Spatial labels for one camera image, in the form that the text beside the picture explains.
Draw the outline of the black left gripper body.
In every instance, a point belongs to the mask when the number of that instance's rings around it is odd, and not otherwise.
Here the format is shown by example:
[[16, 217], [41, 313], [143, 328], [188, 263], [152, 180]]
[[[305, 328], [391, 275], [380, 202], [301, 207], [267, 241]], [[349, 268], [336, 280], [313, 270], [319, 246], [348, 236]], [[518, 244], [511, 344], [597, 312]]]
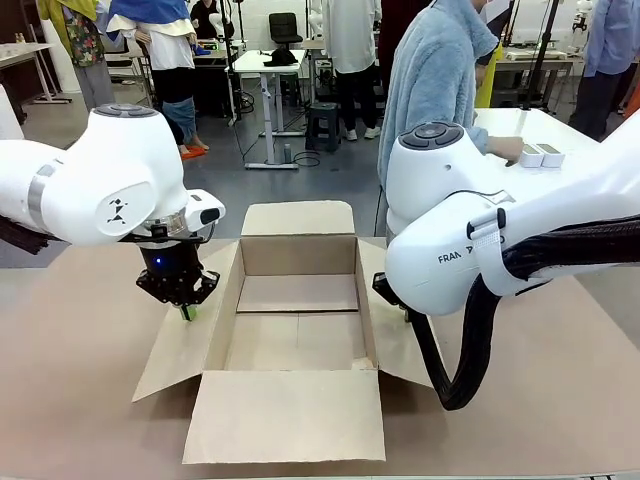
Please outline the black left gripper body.
[[145, 263], [144, 270], [157, 275], [182, 274], [185, 276], [188, 302], [189, 293], [193, 291], [203, 272], [196, 246], [192, 243], [179, 242], [162, 249], [142, 248], [141, 254]]

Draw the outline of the person's right hand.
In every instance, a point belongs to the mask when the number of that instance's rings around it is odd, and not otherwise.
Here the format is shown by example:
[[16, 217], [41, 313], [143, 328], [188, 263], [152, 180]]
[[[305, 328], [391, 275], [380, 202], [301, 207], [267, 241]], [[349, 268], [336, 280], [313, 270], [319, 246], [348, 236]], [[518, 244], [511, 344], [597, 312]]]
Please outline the person's right hand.
[[491, 153], [506, 161], [506, 166], [511, 167], [518, 163], [524, 149], [524, 141], [521, 137], [492, 137]]

